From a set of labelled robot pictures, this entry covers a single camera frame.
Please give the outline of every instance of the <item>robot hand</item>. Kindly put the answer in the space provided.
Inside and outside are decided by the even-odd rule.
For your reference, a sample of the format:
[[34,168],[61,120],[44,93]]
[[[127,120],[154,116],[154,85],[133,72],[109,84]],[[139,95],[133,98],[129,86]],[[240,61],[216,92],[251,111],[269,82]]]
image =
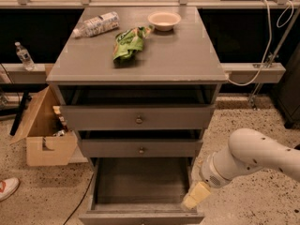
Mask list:
[[237,129],[228,146],[196,162],[194,180],[182,207],[187,210],[210,195],[210,188],[222,188],[234,177],[249,175],[263,168],[273,169],[300,182],[300,151],[281,145],[253,129]]

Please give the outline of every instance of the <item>bottle cap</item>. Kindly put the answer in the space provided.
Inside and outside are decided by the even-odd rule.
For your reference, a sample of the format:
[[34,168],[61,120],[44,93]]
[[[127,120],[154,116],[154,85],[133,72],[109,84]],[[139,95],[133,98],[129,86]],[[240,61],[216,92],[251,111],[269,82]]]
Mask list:
[[75,38],[79,38],[82,34],[81,34],[81,31],[78,29],[78,28],[75,28],[73,30],[73,33],[74,33],[74,37]]

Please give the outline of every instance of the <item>white shoe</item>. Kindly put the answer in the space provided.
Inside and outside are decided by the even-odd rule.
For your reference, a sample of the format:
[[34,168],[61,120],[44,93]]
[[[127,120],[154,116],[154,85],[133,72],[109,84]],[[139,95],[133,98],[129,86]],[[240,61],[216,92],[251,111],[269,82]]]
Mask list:
[[4,181],[0,181],[0,202],[8,198],[19,187],[20,181],[13,177]]

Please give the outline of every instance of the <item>floor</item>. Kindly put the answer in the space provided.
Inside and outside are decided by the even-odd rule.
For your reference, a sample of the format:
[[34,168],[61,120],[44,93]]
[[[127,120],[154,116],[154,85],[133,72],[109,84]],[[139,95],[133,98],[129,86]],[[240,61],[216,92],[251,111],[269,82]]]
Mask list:
[[[229,135],[238,128],[257,129],[289,147],[300,143],[300,126],[286,129],[284,118],[268,96],[258,97],[257,106],[258,111],[253,111],[245,95],[219,97],[199,158],[226,146]],[[27,166],[25,142],[8,145],[12,118],[0,120],[0,178],[16,176],[21,185],[9,199],[0,202],[0,223],[64,224],[82,199],[92,171],[87,163]],[[88,196],[68,225],[82,224],[78,215],[86,210]],[[281,173],[263,169],[214,190],[198,210],[205,213],[202,225],[299,225],[300,184]]]

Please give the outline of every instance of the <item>white bowl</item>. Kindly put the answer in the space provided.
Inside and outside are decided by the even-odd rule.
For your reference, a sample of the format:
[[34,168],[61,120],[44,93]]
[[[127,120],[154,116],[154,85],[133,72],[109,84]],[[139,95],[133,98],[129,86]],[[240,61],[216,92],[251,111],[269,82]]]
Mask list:
[[156,11],[148,16],[148,21],[159,31],[170,31],[181,21],[181,17],[175,12]]

